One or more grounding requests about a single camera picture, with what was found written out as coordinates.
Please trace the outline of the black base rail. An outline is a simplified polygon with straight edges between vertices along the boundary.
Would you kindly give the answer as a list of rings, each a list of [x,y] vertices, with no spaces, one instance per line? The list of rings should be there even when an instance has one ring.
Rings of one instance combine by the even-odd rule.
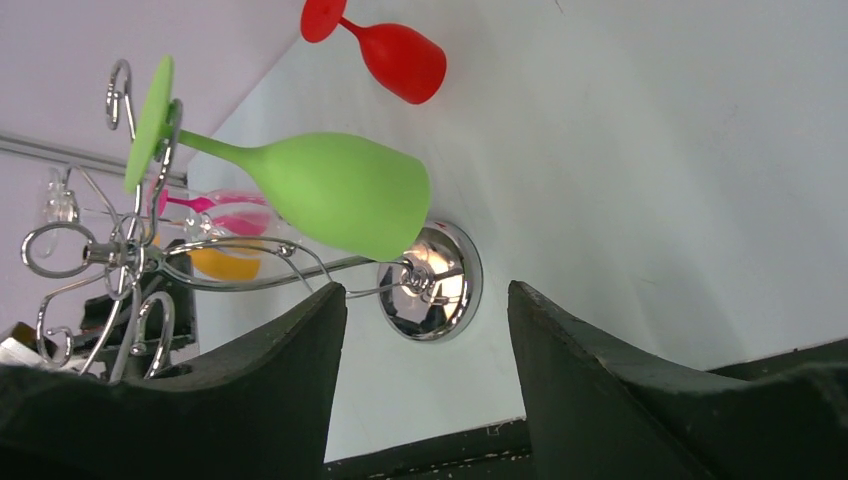
[[[755,380],[810,363],[847,360],[838,341],[712,369],[712,374]],[[325,479],[532,479],[535,463],[526,420],[502,421],[371,454],[327,461]]]

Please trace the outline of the green wine glass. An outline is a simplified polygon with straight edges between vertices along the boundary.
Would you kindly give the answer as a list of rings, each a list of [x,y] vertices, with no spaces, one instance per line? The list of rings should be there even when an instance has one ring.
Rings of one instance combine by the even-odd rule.
[[[378,262],[400,257],[425,226],[431,204],[419,159],[367,138],[311,132],[243,147],[181,127],[172,96],[175,62],[161,58],[135,125],[124,174],[132,192],[163,147],[176,143],[245,171],[270,205],[306,237]]]

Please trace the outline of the chrome wine glass rack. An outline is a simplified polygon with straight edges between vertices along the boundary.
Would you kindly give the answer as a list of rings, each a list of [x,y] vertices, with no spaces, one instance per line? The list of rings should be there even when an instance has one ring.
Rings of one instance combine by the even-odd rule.
[[[133,143],[142,109],[139,112],[132,109],[131,84],[129,63],[118,60],[112,67],[107,88],[107,124],[115,128],[120,116],[128,115]],[[145,177],[130,192],[136,196],[138,206],[148,206],[158,199],[178,146],[181,144],[163,147],[155,154]],[[283,261],[290,261],[302,251],[302,246],[294,241],[265,236],[211,238],[161,248],[154,242],[157,219],[147,220],[143,232],[136,231],[142,215],[141,210],[114,214],[113,227],[105,242],[99,242],[89,229],[91,235],[87,242],[80,234],[65,232],[53,255],[29,262],[23,250],[35,234],[42,231],[38,227],[24,238],[21,260],[36,275],[62,279],[66,285],[90,278],[89,268],[100,266],[100,274],[108,275],[102,280],[107,295],[119,302],[126,299],[128,288],[135,286],[141,276],[161,271],[167,260],[187,255],[192,250],[252,250]],[[378,297],[391,327],[404,338],[417,342],[445,341],[459,334],[479,306],[483,280],[480,255],[470,237],[452,224],[427,217],[414,243],[392,261],[378,262],[344,252],[344,258],[333,262],[317,261],[311,268],[292,267],[286,274],[247,282],[225,282],[192,274],[171,273],[169,276],[192,290],[249,292],[294,282],[308,284],[316,276],[330,278],[339,270],[375,264],[379,275],[372,294]]]

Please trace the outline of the red wine glass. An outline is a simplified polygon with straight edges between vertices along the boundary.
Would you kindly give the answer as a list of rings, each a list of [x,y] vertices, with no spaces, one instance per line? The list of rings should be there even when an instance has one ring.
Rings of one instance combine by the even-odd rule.
[[[345,0],[306,1],[300,18],[304,40],[322,42],[341,26],[356,38],[365,66],[382,87],[412,105],[429,101],[447,74],[442,47],[406,25],[357,25],[345,18],[346,6]]]

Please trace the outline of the orange wine glass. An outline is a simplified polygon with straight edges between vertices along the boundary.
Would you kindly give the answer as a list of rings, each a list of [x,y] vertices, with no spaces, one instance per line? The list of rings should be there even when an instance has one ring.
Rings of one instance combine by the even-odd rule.
[[[188,255],[196,270],[219,281],[251,281],[257,278],[261,269],[258,258],[237,257],[216,249],[192,250]]]

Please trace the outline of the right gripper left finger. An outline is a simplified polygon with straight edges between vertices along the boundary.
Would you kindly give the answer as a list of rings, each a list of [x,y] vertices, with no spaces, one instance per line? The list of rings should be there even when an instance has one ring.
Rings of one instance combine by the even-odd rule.
[[[347,322],[329,283],[152,379],[1,370],[5,479],[318,479]]]

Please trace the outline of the clear wine glass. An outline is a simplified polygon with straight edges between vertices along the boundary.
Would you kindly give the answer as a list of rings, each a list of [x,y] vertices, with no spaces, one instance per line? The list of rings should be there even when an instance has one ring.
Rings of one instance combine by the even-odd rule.
[[[65,232],[77,233],[87,242],[91,232],[81,225],[76,193],[69,187],[72,173],[83,177],[76,166],[62,170],[51,167],[37,202],[40,233],[29,241],[23,255],[29,262],[47,259],[55,253]],[[192,241],[220,237],[283,237],[294,230],[259,193],[218,189],[207,193],[165,187],[156,202],[146,207],[136,231],[144,231],[147,220],[180,229]]]

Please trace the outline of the pink wine glass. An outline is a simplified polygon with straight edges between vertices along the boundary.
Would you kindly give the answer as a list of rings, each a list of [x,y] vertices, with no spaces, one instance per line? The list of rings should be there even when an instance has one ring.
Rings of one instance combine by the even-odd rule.
[[[218,189],[207,193],[189,190],[188,197],[172,195],[164,189],[151,209],[159,219],[166,219],[168,206],[187,208],[179,223],[195,239],[226,236],[260,236],[264,234],[276,215],[265,198],[258,193]]]

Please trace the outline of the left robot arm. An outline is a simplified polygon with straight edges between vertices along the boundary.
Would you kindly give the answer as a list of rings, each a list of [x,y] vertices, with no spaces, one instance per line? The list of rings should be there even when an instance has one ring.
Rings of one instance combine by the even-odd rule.
[[[86,301],[76,335],[65,325],[45,326],[55,297],[100,282],[102,273],[46,295],[34,326],[17,323],[1,339],[1,385],[64,381],[114,385],[126,379],[162,377],[170,354],[196,341],[193,294],[169,275],[191,274],[185,255],[169,259],[161,271],[148,272],[116,302],[109,295]]]

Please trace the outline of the left aluminium frame post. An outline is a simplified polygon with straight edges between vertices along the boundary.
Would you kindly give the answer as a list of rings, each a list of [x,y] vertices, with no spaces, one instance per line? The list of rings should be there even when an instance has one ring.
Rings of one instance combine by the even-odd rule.
[[[1,132],[1,152],[54,164],[72,164],[124,179],[126,165],[117,158],[53,144],[26,136]]]

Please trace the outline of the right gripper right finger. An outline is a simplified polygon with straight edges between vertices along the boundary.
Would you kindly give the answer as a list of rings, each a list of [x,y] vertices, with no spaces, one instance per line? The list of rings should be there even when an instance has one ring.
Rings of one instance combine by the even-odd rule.
[[[688,368],[508,288],[508,324],[542,479],[843,479],[847,366],[756,380]]]

